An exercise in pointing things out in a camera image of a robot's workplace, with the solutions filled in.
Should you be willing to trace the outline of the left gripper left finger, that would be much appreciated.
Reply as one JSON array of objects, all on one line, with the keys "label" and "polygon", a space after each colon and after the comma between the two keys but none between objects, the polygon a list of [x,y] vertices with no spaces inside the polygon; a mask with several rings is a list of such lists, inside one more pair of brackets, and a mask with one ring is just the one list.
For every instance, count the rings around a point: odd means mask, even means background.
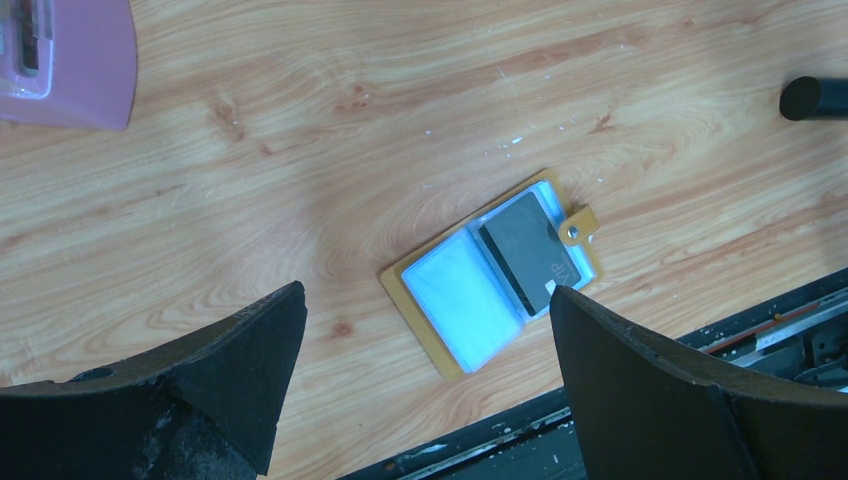
[{"label": "left gripper left finger", "polygon": [[307,319],[292,282],[124,360],[1,391],[5,479],[254,479],[268,472]]}]

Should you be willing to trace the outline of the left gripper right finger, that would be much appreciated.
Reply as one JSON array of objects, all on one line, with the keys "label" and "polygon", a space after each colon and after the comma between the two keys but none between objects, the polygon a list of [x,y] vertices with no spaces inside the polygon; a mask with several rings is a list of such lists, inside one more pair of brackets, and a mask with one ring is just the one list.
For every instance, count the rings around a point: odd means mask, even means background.
[{"label": "left gripper right finger", "polygon": [[592,479],[843,479],[847,397],[733,365],[558,287],[550,319]]}]

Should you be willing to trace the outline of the yellow leather card holder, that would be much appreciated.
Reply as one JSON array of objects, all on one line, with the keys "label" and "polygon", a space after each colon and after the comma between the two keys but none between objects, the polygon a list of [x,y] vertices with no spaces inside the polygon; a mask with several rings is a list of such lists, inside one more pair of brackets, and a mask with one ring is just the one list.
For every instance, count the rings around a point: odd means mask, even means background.
[{"label": "yellow leather card holder", "polygon": [[380,275],[380,281],[439,373],[457,380],[477,372],[524,328],[549,311],[529,317],[484,248],[484,220],[524,193],[535,192],[583,280],[581,290],[604,275],[592,246],[598,220],[588,206],[572,208],[564,186],[543,169],[410,252]]}]

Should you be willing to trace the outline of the black credit card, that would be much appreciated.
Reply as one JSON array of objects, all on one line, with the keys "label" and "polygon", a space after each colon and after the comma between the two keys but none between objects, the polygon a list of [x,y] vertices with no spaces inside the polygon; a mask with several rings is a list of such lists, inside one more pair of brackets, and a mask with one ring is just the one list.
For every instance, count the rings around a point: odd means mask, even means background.
[{"label": "black credit card", "polygon": [[478,229],[484,248],[529,317],[549,307],[557,286],[575,287],[582,272],[560,240],[539,196],[524,193],[483,221]]}]

